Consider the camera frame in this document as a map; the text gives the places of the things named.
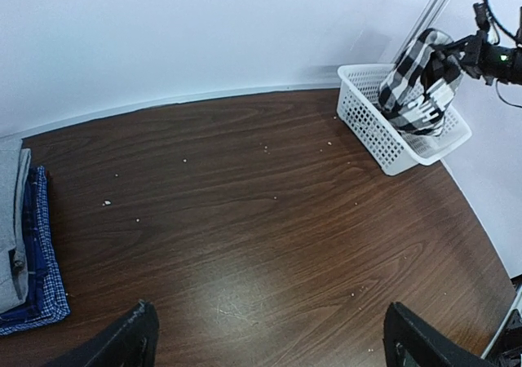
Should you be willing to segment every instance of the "cable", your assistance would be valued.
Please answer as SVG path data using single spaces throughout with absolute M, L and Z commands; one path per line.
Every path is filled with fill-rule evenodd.
M 498 98 L 504 102 L 505 104 L 509 104 L 510 106 L 513 106 L 514 108 L 522 108 L 522 104 L 512 104 L 511 102 L 508 102 L 507 100 L 504 99 L 504 97 L 502 95 L 500 95 L 500 91 L 498 90 L 498 79 L 497 81 L 495 82 L 495 89 L 497 90 L 497 95 L 498 95 Z
M 498 27 L 491 18 L 489 18 L 489 23 L 491 24 L 491 27 L 493 28 L 493 30 L 495 30 L 495 40 L 493 42 L 491 42 L 491 44 L 498 45 L 500 43 L 500 33 L 498 32 Z
M 486 5 L 486 9 L 488 10 L 488 14 L 490 19 L 502 30 L 503 33 L 505 33 L 509 38 L 511 38 L 517 47 L 521 46 L 520 40 L 511 33 L 508 29 L 506 29 L 502 24 L 498 21 L 497 17 L 493 14 L 493 11 L 491 9 L 491 6 L 489 5 L 489 0 L 482 0 L 482 2 Z

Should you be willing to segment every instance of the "white wall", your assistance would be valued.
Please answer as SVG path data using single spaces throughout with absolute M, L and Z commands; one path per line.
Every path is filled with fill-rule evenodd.
M 0 136 L 172 97 L 333 85 L 340 64 L 388 62 L 426 3 L 0 0 Z
M 522 0 L 489 1 L 501 23 L 515 32 Z M 480 0 L 451 0 L 435 26 L 453 38 L 475 33 L 474 2 Z M 506 37 L 501 39 L 503 46 L 514 46 Z M 522 104 L 522 87 L 500 86 L 505 98 Z M 522 109 L 503 104 L 494 87 L 470 78 L 463 81 L 455 106 L 473 136 L 446 158 L 447 165 L 507 272 L 518 276 L 522 274 Z

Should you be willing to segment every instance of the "baseboard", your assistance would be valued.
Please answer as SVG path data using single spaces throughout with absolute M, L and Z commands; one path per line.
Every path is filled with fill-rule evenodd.
M 46 125 L 37 126 L 35 128 L 23 130 L 11 135 L 3 136 L 5 139 L 25 139 L 30 136 L 40 135 L 51 130 L 57 130 L 65 128 L 66 126 L 72 126 L 88 122 L 92 120 L 98 120 L 100 118 L 113 117 L 119 114 L 132 113 L 145 108 L 156 108 L 159 106 L 171 105 L 171 104 L 186 104 L 189 102 L 197 102 L 208 99 L 219 99 L 228 98 L 231 96 L 242 96 L 242 95 L 254 95 L 254 94 L 266 94 L 269 92 L 281 92 L 281 91 L 304 91 L 304 90 L 320 90 L 320 89 L 331 89 L 339 88 L 340 81 L 324 82 L 324 83 L 311 83 L 311 84 L 298 84 L 292 86 L 265 86 L 255 88 L 243 88 L 237 90 L 226 90 L 226 91 L 213 91 L 201 94 L 193 95 L 181 95 L 171 96 L 163 99 L 156 99 L 148 102 L 140 102 L 137 104 L 129 104 L 126 106 L 116 106 L 106 108 L 98 112 L 86 113 L 77 117 L 66 118 Z

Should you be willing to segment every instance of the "metal pole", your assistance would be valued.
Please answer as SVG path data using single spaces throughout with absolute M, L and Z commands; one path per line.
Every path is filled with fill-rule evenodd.
M 400 53 L 402 53 L 402 51 L 408 46 L 411 40 L 418 37 L 422 31 L 428 29 L 431 24 L 433 24 L 433 22 L 439 17 L 442 10 L 445 8 L 448 1 L 449 0 L 430 0 L 428 2 L 428 4 L 424 7 L 421 15 L 417 19 L 417 22 L 415 22 L 415 25 L 409 32 L 408 37 L 406 37 L 405 41 L 400 46 L 399 51 L 393 59 L 394 63 L 399 59 Z

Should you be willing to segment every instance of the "wooden floor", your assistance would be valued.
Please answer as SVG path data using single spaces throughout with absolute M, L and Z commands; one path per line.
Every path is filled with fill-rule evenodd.
M 220 99 L 27 139 L 54 175 L 72 314 L 0 339 L 2 366 L 58 356 L 139 298 L 160 366 L 383 366 L 393 301 L 480 353 L 514 298 L 488 237 L 440 164 L 383 175 L 336 102 Z

